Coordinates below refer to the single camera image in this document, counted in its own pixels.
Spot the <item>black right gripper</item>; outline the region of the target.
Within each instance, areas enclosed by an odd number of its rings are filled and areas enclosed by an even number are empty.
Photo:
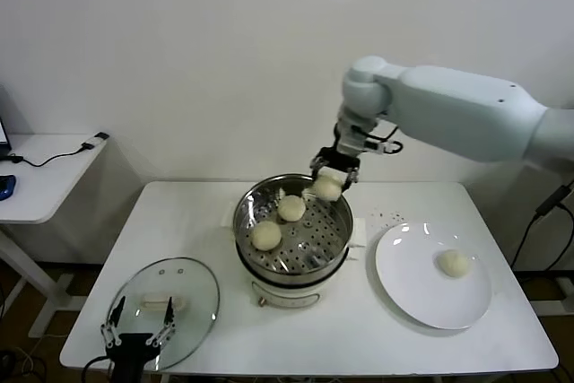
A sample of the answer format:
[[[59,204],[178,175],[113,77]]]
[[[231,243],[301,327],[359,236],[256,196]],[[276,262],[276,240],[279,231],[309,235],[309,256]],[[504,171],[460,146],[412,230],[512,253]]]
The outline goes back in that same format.
[[[338,171],[347,171],[343,189],[349,189],[353,183],[358,182],[361,161],[358,157],[340,153],[334,146],[322,147],[309,167],[311,177],[317,179],[320,170],[327,167]]]

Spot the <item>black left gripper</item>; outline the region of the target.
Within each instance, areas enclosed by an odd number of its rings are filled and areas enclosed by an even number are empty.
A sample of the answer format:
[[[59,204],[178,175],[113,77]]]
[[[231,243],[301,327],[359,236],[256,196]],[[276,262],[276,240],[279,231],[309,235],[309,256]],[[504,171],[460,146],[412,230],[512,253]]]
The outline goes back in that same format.
[[[111,310],[107,320],[100,326],[104,344],[108,348],[108,358],[113,363],[112,383],[140,383],[144,366],[157,357],[157,347],[169,341],[175,333],[174,309],[169,298],[162,328],[151,336],[148,333],[119,335],[117,325],[125,306],[126,297],[122,296]]]

